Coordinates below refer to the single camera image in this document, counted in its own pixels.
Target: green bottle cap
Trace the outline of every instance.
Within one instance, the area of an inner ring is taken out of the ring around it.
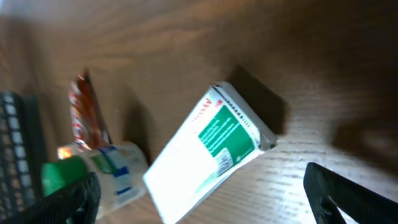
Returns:
[[[44,196],[48,196],[88,175],[89,171],[80,156],[72,156],[42,166]]]

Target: red wrapper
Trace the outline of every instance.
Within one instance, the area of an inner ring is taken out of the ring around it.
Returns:
[[[80,149],[111,144],[87,70],[71,83],[69,100],[73,138]]]

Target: barcode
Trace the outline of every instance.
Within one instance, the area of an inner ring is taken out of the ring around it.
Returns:
[[[218,164],[218,175],[219,176],[234,165],[234,162],[232,161],[231,154],[229,153],[227,148],[223,148],[215,156],[215,159]]]

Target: white box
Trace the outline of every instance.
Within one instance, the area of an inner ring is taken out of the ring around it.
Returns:
[[[144,174],[163,222],[179,222],[276,139],[232,85],[211,86]]]

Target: wooden table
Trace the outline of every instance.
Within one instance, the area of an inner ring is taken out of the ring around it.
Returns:
[[[72,141],[68,84],[84,67],[114,141],[135,141],[152,161],[238,66],[237,84],[252,76],[278,96],[251,92],[279,145],[182,223],[312,223],[310,161],[398,200],[396,156],[362,138],[398,112],[396,1],[4,0],[1,10],[0,87],[39,97],[53,159]],[[146,195],[98,223],[161,220]]]

